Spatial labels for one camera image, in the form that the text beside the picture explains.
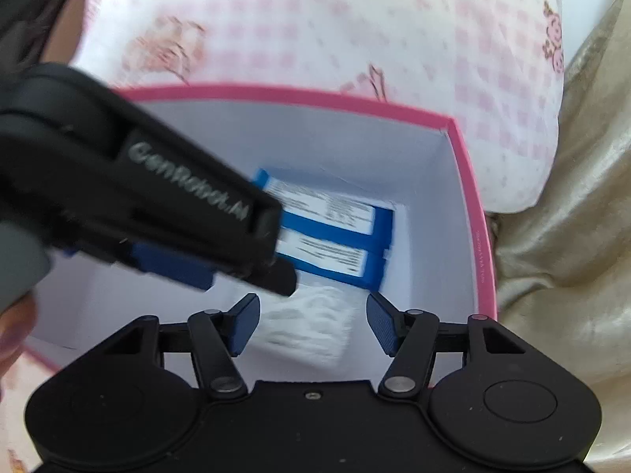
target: pillow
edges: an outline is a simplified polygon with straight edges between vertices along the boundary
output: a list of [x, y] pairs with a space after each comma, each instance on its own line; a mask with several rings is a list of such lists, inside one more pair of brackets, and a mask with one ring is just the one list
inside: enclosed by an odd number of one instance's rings
[[311, 88], [455, 116], [485, 210], [536, 203], [563, 89], [559, 0], [89, 0], [75, 66], [120, 87]]

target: gold satin fabric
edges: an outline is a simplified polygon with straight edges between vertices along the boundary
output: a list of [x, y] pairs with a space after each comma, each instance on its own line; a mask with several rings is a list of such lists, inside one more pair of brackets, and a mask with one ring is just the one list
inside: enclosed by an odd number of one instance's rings
[[500, 320], [597, 394], [588, 464], [631, 472], [631, 0], [567, 69], [559, 128], [541, 200], [496, 217]]

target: person's hand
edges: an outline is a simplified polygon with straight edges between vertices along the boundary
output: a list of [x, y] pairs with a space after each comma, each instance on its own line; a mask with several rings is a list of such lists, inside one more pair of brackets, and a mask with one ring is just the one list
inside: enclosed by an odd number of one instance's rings
[[20, 357], [26, 337], [35, 326], [37, 307], [27, 293], [0, 315], [0, 378]]
[[[83, 29], [84, 4], [85, 0], [67, 0], [41, 61], [67, 63], [73, 58]], [[32, 293], [24, 295], [0, 315], [0, 378], [20, 357], [24, 340], [33, 330], [36, 317], [37, 305]]]

